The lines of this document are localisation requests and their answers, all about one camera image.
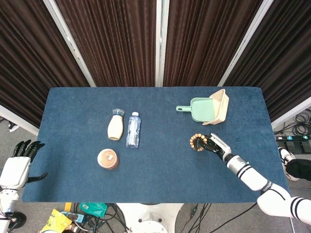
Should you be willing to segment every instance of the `floor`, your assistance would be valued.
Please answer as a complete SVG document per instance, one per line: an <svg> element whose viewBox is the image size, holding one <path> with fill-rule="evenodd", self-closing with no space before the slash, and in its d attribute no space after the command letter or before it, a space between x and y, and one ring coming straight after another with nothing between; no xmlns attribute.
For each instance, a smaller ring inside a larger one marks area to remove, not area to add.
<svg viewBox="0 0 311 233"><path fill-rule="evenodd" d="M7 129L7 122L3 121L0 123L0 169L2 170L6 159L11 155L15 145L22 140L35 140L36 137L31 133L25 131L22 128L18 128L16 131L10 133ZM311 159L311 155L297 155L298 158ZM311 182L306 180L299 180L297 182L289 182L293 196L302 196L311 199ZM40 230L49 218L53 208L61 211L64 208L64 203L28 203L21 202L17 203L17 211L23 212L27 216L26 224L13 232L15 233L35 233ZM219 225L241 213L252 205L252 203L237 203L237 204L226 204L226 203L214 203L212 204L208 214L201 225L201 232L208 233ZM180 233L184 224L188 221L195 204L185 204L176 220L175 232ZM187 224L184 229L184 233L187 233L193 224L195 217ZM311 233L311 226L294 219L294 225L297 233ZM118 222L111 223L112 229L115 233L121 233L122 228ZM102 232L110 232L105 226L101 228ZM247 212L245 215L231 221L227 225L220 228L217 233L291 233L292 228L289 218L283 217L271 217L264 214L257 206Z"/></svg>

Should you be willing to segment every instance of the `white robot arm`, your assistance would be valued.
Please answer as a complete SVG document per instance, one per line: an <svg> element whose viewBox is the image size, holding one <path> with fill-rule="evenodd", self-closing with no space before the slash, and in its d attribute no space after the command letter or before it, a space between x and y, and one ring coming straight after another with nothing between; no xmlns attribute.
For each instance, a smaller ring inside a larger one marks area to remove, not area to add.
<svg viewBox="0 0 311 233"><path fill-rule="evenodd" d="M260 175L240 156L231 154L231 148L217 135L211 133L194 138L194 149L212 151L222 159L237 177L253 191L260 191L257 199L260 209L270 216L294 217L311 225L311 200L291 195L281 186Z"/></svg>
<svg viewBox="0 0 311 233"><path fill-rule="evenodd" d="M22 189L26 183L40 181L48 174L43 173L38 177L28 177L30 164L35 158L37 151L44 146L40 141L33 142L28 148L30 140L20 142L16 145L11 158L5 162L0 176L0 233L7 232L11 220L17 225L14 211L18 201L17 191Z"/></svg>

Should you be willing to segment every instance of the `shoe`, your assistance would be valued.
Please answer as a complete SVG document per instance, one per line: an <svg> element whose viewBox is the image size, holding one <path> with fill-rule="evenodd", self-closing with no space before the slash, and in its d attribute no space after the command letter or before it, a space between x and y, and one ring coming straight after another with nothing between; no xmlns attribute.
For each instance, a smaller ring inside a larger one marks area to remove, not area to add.
<svg viewBox="0 0 311 233"><path fill-rule="evenodd" d="M286 171L287 163L288 163L289 161L291 161L292 159L296 159L295 156L294 156L292 153L288 152L288 151L287 151L285 148L283 148L283 147L279 147L279 148L278 148L278 152L279 152L279 154L280 154L281 161L282 161L282 166L283 166L283 170L284 170L284 173L285 173L287 179L289 179L290 181L298 181L299 178L296 178L296 177L294 177L294 176L288 174L287 171Z"/></svg>

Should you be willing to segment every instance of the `curtain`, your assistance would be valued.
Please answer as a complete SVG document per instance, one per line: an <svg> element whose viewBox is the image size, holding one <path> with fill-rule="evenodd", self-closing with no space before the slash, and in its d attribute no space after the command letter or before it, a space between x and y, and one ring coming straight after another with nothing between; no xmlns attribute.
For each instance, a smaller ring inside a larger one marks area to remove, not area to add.
<svg viewBox="0 0 311 233"><path fill-rule="evenodd" d="M170 0L163 85L217 85L261 2Z"/></svg>
<svg viewBox="0 0 311 233"><path fill-rule="evenodd" d="M156 0L56 0L97 86L154 86Z"/></svg>
<svg viewBox="0 0 311 233"><path fill-rule="evenodd" d="M0 104L39 127L51 87L88 83L43 1L0 4Z"/></svg>
<svg viewBox="0 0 311 233"><path fill-rule="evenodd" d="M225 85L261 87L271 120L311 96L311 1L275 0Z"/></svg>

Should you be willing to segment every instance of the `blue tablecloth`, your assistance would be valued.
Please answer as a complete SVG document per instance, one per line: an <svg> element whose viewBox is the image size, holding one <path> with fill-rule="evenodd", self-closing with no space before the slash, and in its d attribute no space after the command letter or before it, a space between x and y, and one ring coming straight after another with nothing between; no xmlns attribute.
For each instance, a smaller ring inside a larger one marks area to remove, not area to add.
<svg viewBox="0 0 311 233"><path fill-rule="evenodd" d="M189 146L194 133L216 133L232 153L263 176L288 189L262 92L256 87L225 87L226 120L203 126L191 113L176 112L194 97L209 97L219 87L52 88L38 140L45 143L30 175L48 172L27 184L23 201L89 202L255 202L248 189L211 152ZM112 109L125 110L119 141L107 137ZM128 119L141 116L138 149L125 145ZM113 149L115 170L97 163L98 153Z"/></svg>

